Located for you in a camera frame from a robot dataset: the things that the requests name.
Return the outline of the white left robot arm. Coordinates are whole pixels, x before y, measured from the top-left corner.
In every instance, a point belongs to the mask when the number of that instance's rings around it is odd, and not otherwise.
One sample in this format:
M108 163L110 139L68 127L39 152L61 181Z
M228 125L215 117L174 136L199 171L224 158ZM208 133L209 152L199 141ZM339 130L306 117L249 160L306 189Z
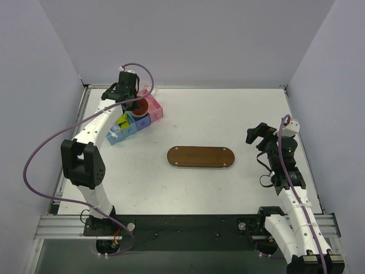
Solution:
M102 181L106 166L99 152L109 130L124 110L137 106L136 102L113 106L137 97L139 77L134 71L119 72L118 82L102 93L95 117L87 122L72 140L60 146L64 177L83 195L90 211L89 227L105 235L118 231L115 207L107 198Z

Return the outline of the clear textured plastic box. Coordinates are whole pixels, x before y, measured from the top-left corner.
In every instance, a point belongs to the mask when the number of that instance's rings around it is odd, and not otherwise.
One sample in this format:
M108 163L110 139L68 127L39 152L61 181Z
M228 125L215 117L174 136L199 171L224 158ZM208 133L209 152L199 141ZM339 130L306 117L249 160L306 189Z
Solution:
M139 90L137 92L137 95L138 96L144 96L145 94L149 93L150 90L151 90L151 85L149 83L141 82L140 86L139 86ZM155 86L149 95L152 96L152 97L155 97L158 90L159 89Z

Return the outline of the pink plastic cup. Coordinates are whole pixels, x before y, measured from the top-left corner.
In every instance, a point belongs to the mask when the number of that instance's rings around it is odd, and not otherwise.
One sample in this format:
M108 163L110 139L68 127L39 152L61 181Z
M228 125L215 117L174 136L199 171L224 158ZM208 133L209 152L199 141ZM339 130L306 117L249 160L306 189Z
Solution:
M149 105L146 99L139 98L136 102L136 108L131 111L131 115L141 118L148 113Z

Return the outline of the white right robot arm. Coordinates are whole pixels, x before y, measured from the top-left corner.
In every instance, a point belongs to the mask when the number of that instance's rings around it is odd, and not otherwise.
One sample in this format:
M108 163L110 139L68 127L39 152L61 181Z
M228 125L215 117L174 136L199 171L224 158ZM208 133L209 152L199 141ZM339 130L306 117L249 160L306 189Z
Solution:
M343 257L327 243L294 159L298 133L298 121L290 119L280 130L266 123L247 130L247 144L262 138L256 148L260 155L267 155L269 163L264 167L283 204L282 208L261 207L257 228L273 238L287 262L287 273L343 273Z

